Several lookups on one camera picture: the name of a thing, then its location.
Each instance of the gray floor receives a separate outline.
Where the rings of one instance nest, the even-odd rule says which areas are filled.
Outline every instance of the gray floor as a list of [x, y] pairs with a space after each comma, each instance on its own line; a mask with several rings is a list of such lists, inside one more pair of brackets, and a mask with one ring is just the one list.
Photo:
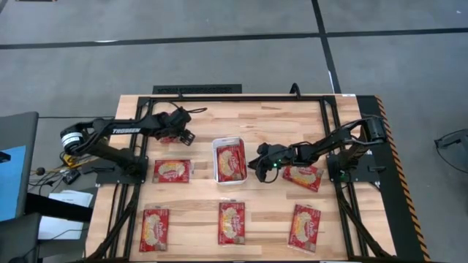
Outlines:
[[[330, 32], [468, 24], [462, 0], [320, 0], [320, 7]], [[10, 0], [0, 14], [0, 44], [285, 32], [317, 32], [310, 1]], [[467, 127], [468, 34], [329, 42], [342, 92], [378, 94], [385, 103], [432, 259], [465, 262], [468, 177], [437, 156], [433, 140]], [[148, 94], [152, 85], [242, 83], [244, 93], [283, 93], [292, 82], [304, 93], [332, 91], [319, 39], [0, 50], [0, 115], [113, 115], [120, 94]], [[78, 121], [39, 121], [33, 167], [59, 164], [59, 132]], [[464, 167], [457, 150], [443, 154]], [[93, 185], [83, 176], [73, 188]]]

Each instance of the blue panel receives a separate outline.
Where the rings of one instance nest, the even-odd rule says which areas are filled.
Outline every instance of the blue panel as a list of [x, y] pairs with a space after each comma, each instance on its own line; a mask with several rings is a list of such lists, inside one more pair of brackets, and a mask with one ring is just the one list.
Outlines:
[[10, 161], [0, 164], [0, 221], [4, 221], [16, 215], [26, 146], [1, 151], [11, 155]]

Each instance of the white plastic container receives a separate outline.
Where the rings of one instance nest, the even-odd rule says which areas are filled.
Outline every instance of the white plastic container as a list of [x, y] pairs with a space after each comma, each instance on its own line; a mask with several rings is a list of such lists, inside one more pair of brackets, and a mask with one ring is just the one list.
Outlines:
[[[244, 167], [241, 167], [241, 169], [244, 169], [245, 172], [245, 179], [243, 180], [233, 180], [233, 181], [227, 181], [227, 182], [219, 182], [219, 174], [218, 174], [218, 154], [216, 152], [216, 149], [218, 147], [222, 146], [230, 146], [230, 145], [240, 145], [241, 146], [241, 151], [244, 153]], [[228, 137], [228, 138], [220, 138], [220, 139], [215, 139], [212, 143], [213, 146], [213, 172], [214, 172], [214, 180], [222, 186], [229, 186], [229, 185], [238, 185], [242, 184], [247, 180], [247, 166], [245, 162], [245, 148], [244, 148], [244, 141], [240, 137]]]

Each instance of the hazard tape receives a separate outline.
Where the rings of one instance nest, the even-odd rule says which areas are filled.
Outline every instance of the hazard tape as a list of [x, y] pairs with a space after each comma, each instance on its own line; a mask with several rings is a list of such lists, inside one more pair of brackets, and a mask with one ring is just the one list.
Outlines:
[[401, 183], [401, 186], [403, 187], [403, 193], [404, 193], [404, 195], [405, 195], [405, 197], [407, 199], [408, 210], [411, 213], [411, 219], [412, 219], [412, 222], [413, 222], [413, 224], [415, 226], [416, 235], [418, 236], [418, 240], [419, 240], [419, 243], [420, 243], [420, 246], [421, 246], [421, 250], [423, 252], [424, 261], [430, 262], [431, 257], [429, 256], [429, 252], [427, 250], [426, 242], [424, 241], [424, 236], [423, 236], [423, 233], [421, 231], [421, 226], [420, 226], [418, 217], [416, 216], [415, 205], [412, 202], [411, 195], [410, 195], [410, 190], [408, 189], [407, 179], [404, 176], [403, 168], [401, 167], [401, 161], [400, 161], [400, 158], [398, 157], [398, 152], [396, 151], [395, 142], [393, 141], [393, 136], [392, 136], [392, 133], [391, 133], [391, 130], [390, 130], [390, 124], [388, 123], [387, 115], [385, 114], [385, 108], [383, 107], [382, 100], [378, 96], [375, 96], [375, 98], [377, 99], [377, 103], [378, 103], [379, 108], [380, 108], [380, 114], [383, 117], [383, 123], [384, 123], [385, 129], [386, 129], [386, 132], [387, 132], [387, 140], [388, 140], [388, 142], [390, 144], [390, 149], [392, 150], [393, 160], [395, 161], [396, 170], [398, 171], [399, 178], [400, 178], [400, 183]]

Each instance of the wooden tabletop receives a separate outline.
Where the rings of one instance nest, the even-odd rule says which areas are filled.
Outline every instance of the wooden tabletop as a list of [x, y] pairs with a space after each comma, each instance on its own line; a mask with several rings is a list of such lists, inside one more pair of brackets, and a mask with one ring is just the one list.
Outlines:
[[[138, 96], [121, 96], [116, 118], [135, 117]], [[336, 96], [341, 123], [361, 118], [358, 103], [352, 96]], [[130, 260], [317, 260], [346, 259], [335, 189], [328, 180], [325, 157], [315, 166], [325, 169], [317, 193], [282, 178], [275, 183], [260, 183], [249, 169], [247, 181], [239, 186], [219, 186], [213, 179], [211, 142], [221, 137], [241, 137], [245, 142], [246, 160], [257, 156], [262, 142], [289, 145], [304, 140], [314, 142], [325, 136], [318, 102], [177, 102], [185, 109], [207, 107], [204, 113], [192, 114], [187, 128], [197, 137], [191, 146], [148, 141], [149, 168], [141, 187], [133, 233]], [[154, 106], [154, 113], [172, 112], [168, 103]], [[333, 130], [331, 111], [329, 121]], [[128, 147], [129, 135], [112, 136], [110, 145]], [[154, 160], [191, 159], [195, 164], [190, 183], [152, 183]], [[395, 254], [380, 192], [369, 183], [355, 183], [361, 218], [366, 228], [390, 254]], [[86, 251], [95, 251], [104, 240], [112, 204], [114, 185], [102, 186], [97, 193], [89, 227]], [[217, 243], [218, 203], [223, 198], [246, 204], [246, 244], [221, 246]], [[317, 250], [304, 253], [287, 246], [294, 204], [307, 204], [322, 211]], [[170, 208], [168, 250], [138, 251], [143, 210], [155, 205]], [[350, 222], [359, 254], [355, 228]], [[122, 255], [127, 225], [119, 240], [117, 255]]]

